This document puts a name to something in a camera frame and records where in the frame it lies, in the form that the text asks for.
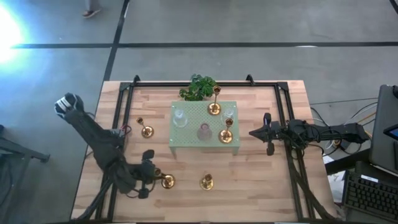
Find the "keyboard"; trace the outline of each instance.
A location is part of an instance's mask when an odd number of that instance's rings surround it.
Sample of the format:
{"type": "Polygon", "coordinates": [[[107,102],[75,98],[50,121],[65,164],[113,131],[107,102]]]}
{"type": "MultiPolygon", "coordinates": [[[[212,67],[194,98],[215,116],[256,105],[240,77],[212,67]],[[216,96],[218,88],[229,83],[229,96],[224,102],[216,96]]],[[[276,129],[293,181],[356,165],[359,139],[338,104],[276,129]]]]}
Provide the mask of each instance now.
{"type": "Polygon", "coordinates": [[[398,186],[347,171],[343,205],[398,223],[398,186]]]}

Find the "brass candlestick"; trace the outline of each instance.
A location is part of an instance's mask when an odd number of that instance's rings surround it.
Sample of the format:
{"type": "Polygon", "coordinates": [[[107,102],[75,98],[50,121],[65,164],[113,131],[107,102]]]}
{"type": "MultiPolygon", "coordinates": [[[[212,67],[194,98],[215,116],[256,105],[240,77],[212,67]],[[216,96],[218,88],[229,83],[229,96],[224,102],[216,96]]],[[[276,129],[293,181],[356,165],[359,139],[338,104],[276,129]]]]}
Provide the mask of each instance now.
{"type": "Polygon", "coordinates": [[[144,125],[144,119],[143,118],[137,118],[137,123],[142,125],[142,130],[141,130],[141,135],[144,138],[150,138],[154,135],[155,130],[151,126],[145,126],[144,125]]]}
{"type": "Polygon", "coordinates": [[[207,107],[207,111],[211,115],[218,115],[221,112],[221,106],[220,106],[220,104],[217,103],[217,96],[219,95],[220,91],[221,91],[221,87],[219,87],[219,86],[213,87],[213,92],[216,97],[215,97],[214,103],[210,103],[209,106],[207,107]]]}
{"type": "Polygon", "coordinates": [[[213,177],[211,174],[206,174],[199,182],[200,187],[203,190],[210,190],[214,186],[213,177]]]}
{"type": "Polygon", "coordinates": [[[232,141],[233,134],[229,130],[229,128],[232,126],[233,123],[234,123],[234,121],[231,118],[228,118],[228,119],[225,120],[226,129],[225,130],[221,130],[220,133],[218,134],[218,139],[222,143],[228,144],[228,143],[230,143],[232,141]]]}
{"type": "Polygon", "coordinates": [[[159,168],[155,168],[155,179],[162,179],[162,187],[170,189],[175,184],[175,177],[171,174],[164,174],[159,168]]]}
{"type": "Polygon", "coordinates": [[[171,174],[166,174],[162,179],[162,187],[165,189],[170,189],[175,184],[175,177],[171,174]]]}

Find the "clear glass bottle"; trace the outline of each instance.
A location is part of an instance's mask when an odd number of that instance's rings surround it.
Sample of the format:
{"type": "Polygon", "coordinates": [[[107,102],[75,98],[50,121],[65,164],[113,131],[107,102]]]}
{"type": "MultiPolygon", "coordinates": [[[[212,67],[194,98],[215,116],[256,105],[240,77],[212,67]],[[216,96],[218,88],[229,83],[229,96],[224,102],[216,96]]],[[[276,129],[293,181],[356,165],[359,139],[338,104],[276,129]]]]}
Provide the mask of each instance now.
{"type": "Polygon", "coordinates": [[[224,113],[221,115],[221,121],[223,122],[223,124],[225,123],[225,120],[231,118],[232,120],[234,120],[234,109],[232,108],[227,108],[224,113]]]}
{"type": "Polygon", "coordinates": [[[213,132],[211,131],[210,126],[207,123],[201,124],[197,132],[198,139],[201,141],[207,141],[211,139],[212,134],[213,132]]]}
{"type": "Polygon", "coordinates": [[[174,111],[173,123],[178,128],[183,128],[188,124],[188,118],[185,116],[184,110],[176,109],[174,111]]]}

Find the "computer monitor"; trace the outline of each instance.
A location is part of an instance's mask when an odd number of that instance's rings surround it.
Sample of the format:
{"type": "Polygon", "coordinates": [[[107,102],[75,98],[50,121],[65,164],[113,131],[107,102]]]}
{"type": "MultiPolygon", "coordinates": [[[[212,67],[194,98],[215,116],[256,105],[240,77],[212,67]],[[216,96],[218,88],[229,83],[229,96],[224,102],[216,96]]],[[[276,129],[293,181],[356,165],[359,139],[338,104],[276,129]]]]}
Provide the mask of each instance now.
{"type": "Polygon", "coordinates": [[[398,124],[386,128],[383,133],[398,141],[398,124]]]}

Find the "bright light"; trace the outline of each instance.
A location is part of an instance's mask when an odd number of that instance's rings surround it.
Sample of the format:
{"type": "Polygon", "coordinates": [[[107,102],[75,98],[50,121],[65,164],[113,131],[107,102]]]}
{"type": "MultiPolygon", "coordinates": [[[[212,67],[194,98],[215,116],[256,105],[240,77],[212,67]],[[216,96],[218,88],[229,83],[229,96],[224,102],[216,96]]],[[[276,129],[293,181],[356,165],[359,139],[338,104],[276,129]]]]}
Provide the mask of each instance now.
{"type": "Polygon", "coordinates": [[[12,50],[11,47],[20,44],[22,36],[17,22],[2,5],[0,5],[0,21],[0,63],[2,63],[16,55],[17,50],[12,50]]]}

